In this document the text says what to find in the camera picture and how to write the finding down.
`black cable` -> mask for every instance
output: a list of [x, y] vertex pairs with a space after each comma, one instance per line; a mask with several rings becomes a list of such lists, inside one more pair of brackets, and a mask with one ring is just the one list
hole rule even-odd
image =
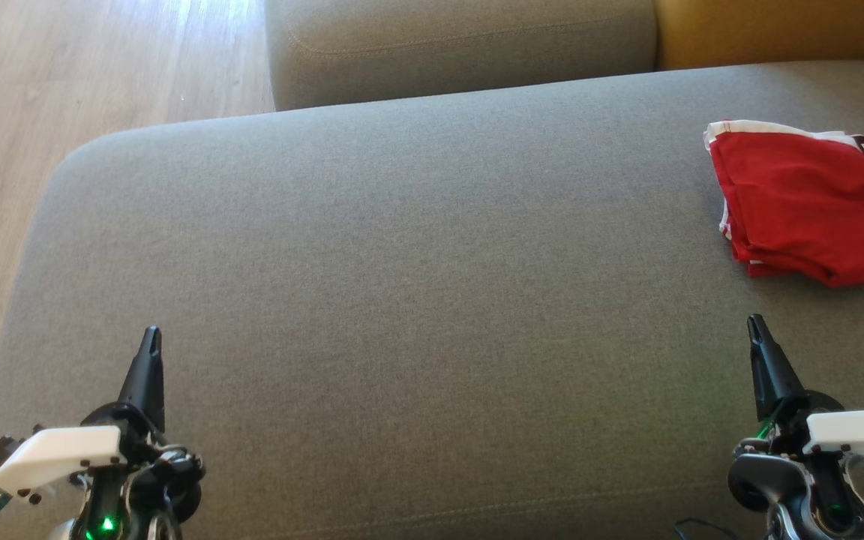
[[707, 522], [707, 520], [700, 520], [698, 518], [686, 518], [683, 520], [677, 520], [675, 523], [675, 533], [678, 534], [679, 540], [689, 540], [689, 537], [679, 528], [679, 526], [686, 525], [686, 523], [694, 523], [704, 527], [711, 527], [711, 529], [718, 530], [720, 533], [723, 533], [725, 536], [729, 537], [730, 540], [742, 540], [742, 537], [738, 534], [735, 534], [733, 531], [726, 529], [723, 526], [717, 526], [715, 523]]

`gray upholstery fabric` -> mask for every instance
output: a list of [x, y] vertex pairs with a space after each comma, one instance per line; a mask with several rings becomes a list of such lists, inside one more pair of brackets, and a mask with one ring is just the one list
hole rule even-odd
[[267, 0], [276, 110], [651, 71], [651, 0]]
[[[78, 422], [164, 332], [188, 538], [671, 538], [757, 430], [745, 319], [864, 407], [864, 287], [751, 280], [710, 120], [864, 133], [864, 62], [155, 127], [72, 154], [0, 349], [0, 434]], [[77, 510], [9, 508], [0, 538]]]

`mustard yellow fabric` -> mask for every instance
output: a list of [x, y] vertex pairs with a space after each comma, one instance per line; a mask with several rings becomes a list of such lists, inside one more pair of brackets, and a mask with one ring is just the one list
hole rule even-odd
[[664, 69], [864, 59], [864, 0], [655, 0]]

